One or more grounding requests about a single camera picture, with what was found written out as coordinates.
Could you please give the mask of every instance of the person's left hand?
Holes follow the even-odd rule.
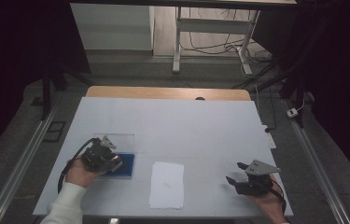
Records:
[[[77,158],[67,172],[65,181],[87,188],[98,175],[99,174],[85,170],[81,158]]]

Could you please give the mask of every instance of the white paper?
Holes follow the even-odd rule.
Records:
[[[163,161],[154,163],[149,197],[150,208],[183,208],[183,174],[183,164]]]

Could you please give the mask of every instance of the white power adapter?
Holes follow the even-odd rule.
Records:
[[[292,109],[289,109],[287,111],[287,115],[290,117],[290,118],[294,118],[298,115],[298,112],[296,110],[296,108],[292,108]]]

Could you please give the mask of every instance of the white tabletop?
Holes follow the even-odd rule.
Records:
[[[95,180],[81,204],[84,215],[262,216],[257,206],[246,196],[238,195],[225,178],[228,175],[246,181],[245,172],[237,167],[238,161],[249,164],[256,159],[275,165],[254,102],[94,97],[81,100],[35,215],[45,215],[48,205],[56,199],[58,178],[66,161],[98,133],[134,136],[133,177]],[[149,207],[155,161],[184,164],[183,209]],[[280,176],[275,177],[281,184]],[[292,215],[290,206],[286,215]]]

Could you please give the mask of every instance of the table leg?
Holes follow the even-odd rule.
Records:
[[[181,7],[177,8],[177,15],[175,21],[175,55],[173,73],[180,72],[180,24],[181,22]]]
[[[253,11],[253,12],[254,12],[253,16],[251,18],[251,21],[248,24],[248,27],[247,27],[244,43],[242,44],[241,48],[238,48],[239,58],[241,59],[241,63],[242,63],[242,67],[244,68],[245,75],[252,75],[253,74],[251,71],[250,65],[247,61],[247,58],[245,56],[247,46],[249,44],[251,35],[253,34],[253,31],[254,31],[254,26],[256,25],[257,17],[259,16],[259,10]]]

